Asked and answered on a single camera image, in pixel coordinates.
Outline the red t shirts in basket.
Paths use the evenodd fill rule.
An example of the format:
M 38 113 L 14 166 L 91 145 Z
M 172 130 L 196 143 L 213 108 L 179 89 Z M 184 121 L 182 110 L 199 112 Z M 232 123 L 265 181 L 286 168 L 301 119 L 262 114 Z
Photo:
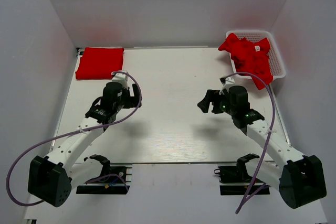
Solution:
M 262 90 L 273 81 L 270 71 L 269 56 L 270 43 L 264 38 L 258 42 L 251 42 L 246 38 L 239 39 L 231 33 L 219 46 L 219 51 L 226 51 L 231 54 L 237 72 L 249 72 L 257 77 L 252 80 L 258 90 Z

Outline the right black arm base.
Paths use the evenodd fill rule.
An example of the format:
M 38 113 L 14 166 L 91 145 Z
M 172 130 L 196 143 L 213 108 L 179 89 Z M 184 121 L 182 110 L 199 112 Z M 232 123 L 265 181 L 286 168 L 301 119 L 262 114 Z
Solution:
M 246 163 L 259 158 L 256 154 L 247 154 L 240 157 L 234 165 L 222 165 L 214 170 L 219 177 L 221 196 L 243 196 L 251 182 L 252 177 L 248 175 Z

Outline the folded red t shirt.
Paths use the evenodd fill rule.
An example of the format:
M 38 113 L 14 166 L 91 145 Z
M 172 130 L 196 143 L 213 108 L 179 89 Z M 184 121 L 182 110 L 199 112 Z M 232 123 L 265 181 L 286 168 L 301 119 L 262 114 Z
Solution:
M 113 72 L 122 70 L 123 53 L 123 48 L 85 48 L 75 73 L 76 79 L 111 79 Z

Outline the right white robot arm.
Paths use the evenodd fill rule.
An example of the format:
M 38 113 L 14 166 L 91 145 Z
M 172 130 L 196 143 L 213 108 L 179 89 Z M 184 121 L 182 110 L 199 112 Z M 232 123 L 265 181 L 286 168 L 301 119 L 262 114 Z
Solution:
M 266 148 L 274 165 L 263 162 L 257 154 L 237 160 L 237 175 L 247 182 L 259 179 L 279 191 L 292 209 L 324 198 L 327 189 L 321 161 L 296 150 L 277 133 L 271 132 L 265 118 L 250 107 L 247 90 L 242 86 L 225 85 L 221 90 L 207 90 L 197 104 L 203 113 L 213 106 L 212 113 L 227 113 L 234 125 L 260 147 Z

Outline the white plastic basket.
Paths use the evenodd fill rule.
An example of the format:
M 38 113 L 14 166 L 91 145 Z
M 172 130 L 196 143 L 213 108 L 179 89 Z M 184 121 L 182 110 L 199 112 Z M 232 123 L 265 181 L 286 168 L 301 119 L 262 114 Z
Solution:
M 268 52 L 269 68 L 273 79 L 276 80 L 285 77 L 286 70 L 283 60 L 276 45 L 276 42 L 270 32 L 265 30 L 251 29 L 229 30 L 226 32 L 226 37 L 228 37 L 230 34 L 235 34 L 239 39 L 246 38 L 250 42 L 258 42 L 264 38 L 267 38 L 270 44 L 270 50 Z

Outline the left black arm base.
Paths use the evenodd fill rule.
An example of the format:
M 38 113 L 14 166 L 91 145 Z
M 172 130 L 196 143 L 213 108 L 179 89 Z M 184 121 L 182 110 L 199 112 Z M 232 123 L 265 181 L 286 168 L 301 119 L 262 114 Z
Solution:
M 80 185 L 76 189 L 77 195 L 126 195 L 130 188 L 131 168 L 112 165 L 104 156 L 92 155 L 84 161 L 98 161 L 101 165 L 100 174 L 89 179 L 89 183 Z

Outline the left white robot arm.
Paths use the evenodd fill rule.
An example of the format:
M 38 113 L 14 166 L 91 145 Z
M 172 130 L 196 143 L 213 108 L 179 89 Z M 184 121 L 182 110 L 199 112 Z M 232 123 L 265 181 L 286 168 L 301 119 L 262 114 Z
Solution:
M 78 126 L 78 133 L 68 136 L 45 157 L 36 156 L 30 163 L 28 192 L 54 207 L 61 206 L 71 191 L 84 183 L 104 182 L 111 177 L 111 162 L 93 154 L 77 164 L 81 154 L 111 126 L 121 109 L 141 106 L 138 84 L 128 87 L 125 81 L 111 81 L 96 98 Z

